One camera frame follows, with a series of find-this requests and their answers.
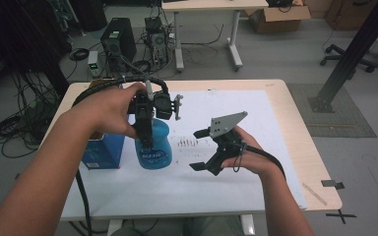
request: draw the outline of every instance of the table leg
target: table leg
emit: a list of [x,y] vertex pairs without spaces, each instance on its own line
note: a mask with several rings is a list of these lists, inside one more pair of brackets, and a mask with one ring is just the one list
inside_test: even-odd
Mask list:
[[254,229],[254,221],[252,214],[241,214],[240,215],[242,230],[245,235],[256,235],[256,230]]
[[235,71],[242,67],[240,55],[238,54],[237,47],[235,46],[235,38],[237,36],[238,21],[240,19],[240,10],[234,11],[232,20],[231,38],[228,39],[229,50],[231,51],[232,58],[234,59]]
[[122,228],[122,219],[111,219],[109,220],[108,233],[107,235],[112,235],[116,230]]
[[177,23],[178,14],[178,12],[174,12],[174,38],[176,40],[174,55],[176,57],[176,70],[177,72],[182,72],[185,67],[183,65],[182,45],[180,44],[179,25]]

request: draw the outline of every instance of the chair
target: chair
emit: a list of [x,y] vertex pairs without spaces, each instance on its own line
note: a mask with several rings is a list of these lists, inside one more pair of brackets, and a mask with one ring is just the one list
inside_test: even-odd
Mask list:
[[[322,61],[320,62],[321,66],[325,66],[325,64],[327,64],[327,61],[342,59],[343,55],[346,53],[343,49],[339,48],[335,44],[331,44],[329,47],[327,47],[325,49],[325,52],[331,53],[333,50],[336,51],[337,53],[339,53],[340,55],[325,56],[324,59],[322,59]],[[370,61],[367,61],[367,60],[364,60],[364,59],[361,59],[358,63],[361,64],[361,65],[367,66],[366,67],[367,73],[372,73],[374,71],[374,69],[378,67],[378,65],[376,63],[370,62]]]

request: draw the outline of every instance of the black tape mark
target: black tape mark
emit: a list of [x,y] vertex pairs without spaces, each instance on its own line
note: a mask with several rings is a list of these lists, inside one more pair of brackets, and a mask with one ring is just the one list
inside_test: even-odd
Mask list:
[[337,183],[335,180],[321,180],[324,187],[336,187],[336,190],[344,189],[346,186],[343,182]]
[[338,214],[326,213],[325,215],[327,215],[327,216],[334,216],[334,217],[340,217],[342,219],[343,224],[346,224],[346,220],[345,220],[346,217],[357,218],[357,216],[355,216],[354,214],[343,214],[341,209],[339,209],[339,213]]

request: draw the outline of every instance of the bottle label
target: bottle label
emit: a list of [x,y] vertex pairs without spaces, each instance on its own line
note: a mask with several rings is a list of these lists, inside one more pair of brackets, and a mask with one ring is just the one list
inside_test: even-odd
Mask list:
[[155,164],[160,161],[165,161],[167,159],[167,153],[157,149],[142,150],[141,158],[150,164]]

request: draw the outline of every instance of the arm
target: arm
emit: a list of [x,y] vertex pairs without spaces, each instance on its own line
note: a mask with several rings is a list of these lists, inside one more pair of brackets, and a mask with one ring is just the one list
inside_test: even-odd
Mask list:
[[[235,131],[248,146],[261,148],[256,140],[239,127]],[[222,167],[232,167],[234,158]],[[314,235],[302,211],[296,204],[284,176],[274,163],[265,157],[245,151],[241,166],[258,174],[262,180],[269,235]]]
[[100,131],[136,137],[126,113],[139,89],[144,86],[108,88],[59,117],[0,206],[0,235],[54,235],[89,136]]

